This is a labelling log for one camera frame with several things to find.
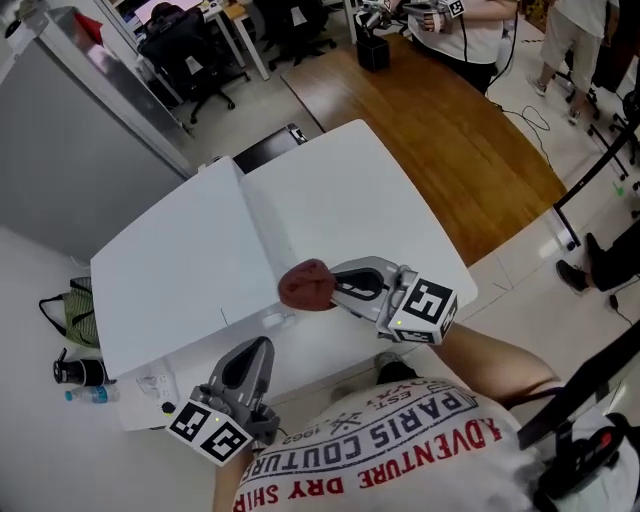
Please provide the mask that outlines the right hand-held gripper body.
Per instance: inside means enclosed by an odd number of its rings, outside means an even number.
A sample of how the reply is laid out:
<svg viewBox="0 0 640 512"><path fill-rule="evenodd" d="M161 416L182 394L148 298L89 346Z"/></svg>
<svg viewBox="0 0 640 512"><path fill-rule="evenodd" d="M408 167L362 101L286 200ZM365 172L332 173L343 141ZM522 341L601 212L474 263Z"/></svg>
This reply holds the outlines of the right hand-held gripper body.
<svg viewBox="0 0 640 512"><path fill-rule="evenodd" d="M375 325L380 338L441 345L457 311L455 291L401 266Z"/></svg>

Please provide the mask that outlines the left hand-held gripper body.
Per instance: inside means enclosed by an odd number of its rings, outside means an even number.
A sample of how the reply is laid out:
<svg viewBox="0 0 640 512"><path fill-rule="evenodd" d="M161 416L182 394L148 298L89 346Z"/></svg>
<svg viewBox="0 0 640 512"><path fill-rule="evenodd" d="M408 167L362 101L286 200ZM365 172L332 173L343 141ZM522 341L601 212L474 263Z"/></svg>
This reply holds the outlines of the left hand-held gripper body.
<svg viewBox="0 0 640 512"><path fill-rule="evenodd" d="M259 398L202 384L182 401L165 431L218 467L246 448L265 448L275 441L279 417Z"/></svg>

